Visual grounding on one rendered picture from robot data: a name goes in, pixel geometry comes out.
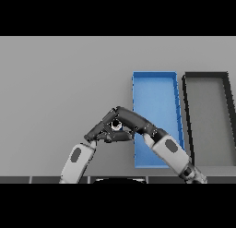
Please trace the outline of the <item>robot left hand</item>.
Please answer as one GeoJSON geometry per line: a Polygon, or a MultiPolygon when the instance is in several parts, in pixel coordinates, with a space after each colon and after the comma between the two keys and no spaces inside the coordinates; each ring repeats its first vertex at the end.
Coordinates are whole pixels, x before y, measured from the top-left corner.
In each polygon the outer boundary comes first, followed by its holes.
{"type": "Polygon", "coordinates": [[[118,120],[116,118],[116,109],[112,108],[85,136],[84,139],[91,143],[92,141],[103,140],[106,143],[129,141],[133,139],[133,133],[129,130],[122,129],[112,130],[111,122],[118,120]]]}

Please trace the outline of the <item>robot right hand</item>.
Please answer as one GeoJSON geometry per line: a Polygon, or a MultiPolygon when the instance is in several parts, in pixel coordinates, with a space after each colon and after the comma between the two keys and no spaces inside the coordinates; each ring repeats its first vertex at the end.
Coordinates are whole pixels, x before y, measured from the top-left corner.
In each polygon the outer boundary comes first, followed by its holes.
{"type": "Polygon", "coordinates": [[[168,135],[164,129],[157,128],[145,117],[121,106],[116,108],[116,118],[133,132],[139,135],[148,134],[155,143],[168,135]]]}

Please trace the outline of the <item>blue pipe with pale ring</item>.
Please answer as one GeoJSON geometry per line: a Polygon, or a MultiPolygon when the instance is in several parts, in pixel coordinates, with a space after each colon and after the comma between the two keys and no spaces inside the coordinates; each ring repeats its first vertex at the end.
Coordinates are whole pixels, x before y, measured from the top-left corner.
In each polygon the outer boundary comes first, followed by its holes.
{"type": "Polygon", "coordinates": [[[122,123],[118,120],[113,120],[111,122],[111,127],[112,127],[112,130],[115,130],[115,131],[118,131],[118,130],[121,130],[122,129],[122,123]]]}

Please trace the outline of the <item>blue bin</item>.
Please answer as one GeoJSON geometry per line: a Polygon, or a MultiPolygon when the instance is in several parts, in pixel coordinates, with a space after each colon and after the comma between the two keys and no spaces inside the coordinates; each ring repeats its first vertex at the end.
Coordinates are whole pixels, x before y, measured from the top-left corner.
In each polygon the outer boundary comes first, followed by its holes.
{"type": "Polygon", "coordinates": [[[184,147],[177,73],[134,71],[132,80],[133,110],[158,128],[166,130],[184,147]]]}

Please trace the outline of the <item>dark grey bin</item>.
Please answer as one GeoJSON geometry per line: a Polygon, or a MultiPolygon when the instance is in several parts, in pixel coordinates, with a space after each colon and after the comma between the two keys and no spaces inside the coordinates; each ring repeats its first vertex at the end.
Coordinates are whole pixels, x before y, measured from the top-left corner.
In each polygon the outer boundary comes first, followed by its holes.
{"type": "Polygon", "coordinates": [[[185,72],[183,100],[193,162],[236,166],[236,112],[228,72],[185,72]]]}

